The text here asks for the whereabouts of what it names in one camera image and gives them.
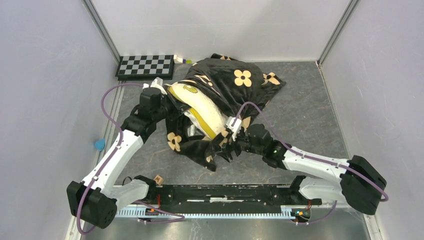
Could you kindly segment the cream pillow with yellow edge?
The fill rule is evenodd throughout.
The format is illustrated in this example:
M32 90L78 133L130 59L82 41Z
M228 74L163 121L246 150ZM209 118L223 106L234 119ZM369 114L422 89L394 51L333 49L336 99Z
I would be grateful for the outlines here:
M209 139L214 139L225 127L228 116L198 88L185 84L171 85L177 96L189 106L184 113Z

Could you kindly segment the black floral pillowcase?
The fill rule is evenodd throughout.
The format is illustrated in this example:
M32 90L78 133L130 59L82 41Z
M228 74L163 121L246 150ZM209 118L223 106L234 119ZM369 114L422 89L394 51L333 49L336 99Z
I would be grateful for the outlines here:
M198 88L229 117L239 118L246 131L286 82L274 72L265 73L253 63L213 54L194 63L181 83ZM204 168L215 171L212 141L185 115L167 119L166 138L169 147Z

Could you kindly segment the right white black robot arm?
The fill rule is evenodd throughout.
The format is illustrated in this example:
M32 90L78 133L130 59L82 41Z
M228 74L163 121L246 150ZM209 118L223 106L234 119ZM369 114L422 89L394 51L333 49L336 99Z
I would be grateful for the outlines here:
M387 186L384 177L364 157L351 159L325 157L303 151L271 137L263 124L254 124L246 131L227 125L213 139L214 151L227 161L232 153L260 155L271 168L302 172L289 189L289 199L295 204L322 199L347 203L355 210L374 215Z

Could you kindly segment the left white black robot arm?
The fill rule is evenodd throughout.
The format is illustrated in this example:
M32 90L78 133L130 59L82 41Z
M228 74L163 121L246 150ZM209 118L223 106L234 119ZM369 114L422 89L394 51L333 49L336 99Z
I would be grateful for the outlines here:
M90 233L83 229L82 222L104 229L118 211L134 203L150 209L149 217L162 212L162 195L156 190L159 184L155 180L139 175L128 184L117 188L114 185L132 156L156 131L157 124L177 113L174 103L164 87L152 82L142 85L139 103L122 125L105 113L119 130L117 139L81 182L72 181L66 189L70 211L76 218L80 234Z

